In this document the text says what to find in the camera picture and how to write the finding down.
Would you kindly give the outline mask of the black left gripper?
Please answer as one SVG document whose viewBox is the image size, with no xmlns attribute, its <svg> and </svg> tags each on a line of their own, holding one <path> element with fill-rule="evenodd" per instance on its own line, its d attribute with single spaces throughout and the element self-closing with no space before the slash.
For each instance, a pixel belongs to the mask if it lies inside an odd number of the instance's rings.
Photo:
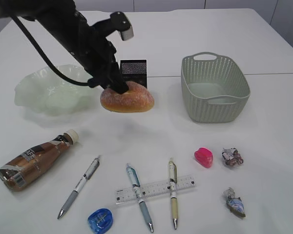
<svg viewBox="0 0 293 234">
<path fill-rule="evenodd" d="M 116 49 L 106 39 L 115 31 L 111 19 L 105 19 L 90 26 L 85 19 L 71 19 L 70 29 L 75 42 L 74 58 L 91 75 L 87 82 L 71 80 L 78 86 L 103 89 L 110 88 L 118 94 L 129 90 L 115 61 Z"/>
</svg>

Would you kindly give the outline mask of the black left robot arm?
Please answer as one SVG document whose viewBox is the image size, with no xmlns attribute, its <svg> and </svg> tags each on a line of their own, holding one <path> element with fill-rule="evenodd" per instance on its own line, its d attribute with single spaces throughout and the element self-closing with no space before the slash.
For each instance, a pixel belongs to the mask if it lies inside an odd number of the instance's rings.
<svg viewBox="0 0 293 234">
<path fill-rule="evenodd" d="M 123 41 L 131 39 L 132 25 L 123 12 L 89 25 L 72 0 L 0 0 L 0 18 L 10 17 L 37 50 L 48 67 L 63 80 L 94 88 L 110 88 L 118 94 L 129 90 L 115 58 L 116 49 L 107 36 L 117 31 Z M 20 21 L 38 21 L 91 75 L 86 82 L 73 80 L 60 72 Z"/>
</svg>

